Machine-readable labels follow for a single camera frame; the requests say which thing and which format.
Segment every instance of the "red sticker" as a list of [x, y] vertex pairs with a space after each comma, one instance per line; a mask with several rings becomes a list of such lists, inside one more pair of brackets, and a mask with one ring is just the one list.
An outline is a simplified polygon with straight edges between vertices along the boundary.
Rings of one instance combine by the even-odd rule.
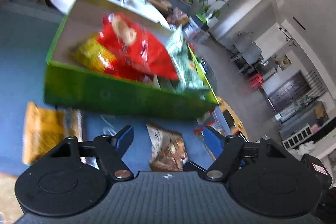
[[318, 166], [316, 164], [312, 164], [314, 169], [322, 174], [328, 175], [328, 173], [326, 172], [326, 170], [322, 167], [322, 166]]

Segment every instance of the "round black pad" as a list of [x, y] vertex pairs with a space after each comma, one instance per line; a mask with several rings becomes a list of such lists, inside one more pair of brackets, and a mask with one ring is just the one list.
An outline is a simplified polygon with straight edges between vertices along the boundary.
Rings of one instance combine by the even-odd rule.
[[93, 207], [107, 191], [105, 175], [68, 157], [44, 157], [17, 180], [15, 195], [24, 212], [75, 215]]
[[245, 208], [270, 217], [298, 217], [317, 205], [321, 186], [299, 161], [269, 158], [237, 171], [231, 196]]

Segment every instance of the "yellow snack bag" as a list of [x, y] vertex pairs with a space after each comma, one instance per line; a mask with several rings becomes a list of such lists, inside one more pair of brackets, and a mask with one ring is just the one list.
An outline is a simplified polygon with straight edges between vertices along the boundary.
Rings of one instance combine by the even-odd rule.
[[117, 59], [105, 47], [97, 42], [95, 39], [97, 35], [98, 34], [92, 35], [84, 40], [73, 53], [73, 57], [77, 62], [83, 64], [90, 70], [103, 73], [109, 69], [113, 71], [112, 63]]
[[76, 136], [82, 141], [80, 111], [67, 111], [45, 109], [28, 102], [23, 136], [24, 164], [32, 164], [67, 136]]

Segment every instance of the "red snack bag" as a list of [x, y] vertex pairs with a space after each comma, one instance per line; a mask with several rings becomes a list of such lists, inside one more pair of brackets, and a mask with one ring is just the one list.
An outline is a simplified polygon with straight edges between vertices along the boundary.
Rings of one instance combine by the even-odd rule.
[[106, 74], [126, 78], [130, 80], [134, 80], [137, 82], [144, 82], [144, 83], [150, 83], [152, 82], [152, 76], [148, 76], [128, 65], [126, 65], [124, 62], [120, 60], [115, 60], [108, 64], [108, 66], [105, 67]]
[[122, 13], [111, 14], [103, 23], [96, 40], [118, 59], [142, 73], [179, 79], [164, 45], [140, 24]]

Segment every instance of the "small box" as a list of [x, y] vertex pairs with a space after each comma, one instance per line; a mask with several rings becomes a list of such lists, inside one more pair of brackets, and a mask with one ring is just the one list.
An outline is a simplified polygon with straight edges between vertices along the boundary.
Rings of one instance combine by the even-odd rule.
[[[80, 40], [101, 30], [102, 18], [113, 12], [122, 12], [140, 23], [162, 43], [172, 35], [171, 30], [160, 23], [107, 0], [77, 0], [70, 13], [63, 18], [46, 57], [45, 103], [114, 115], [170, 119], [196, 119], [218, 105], [212, 90], [202, 100], [95, 73], [78, 64], [71, 55], [73, 48]], [[190, 54], [199, 75], [209, 85], [195, 56], [192, 52]]]

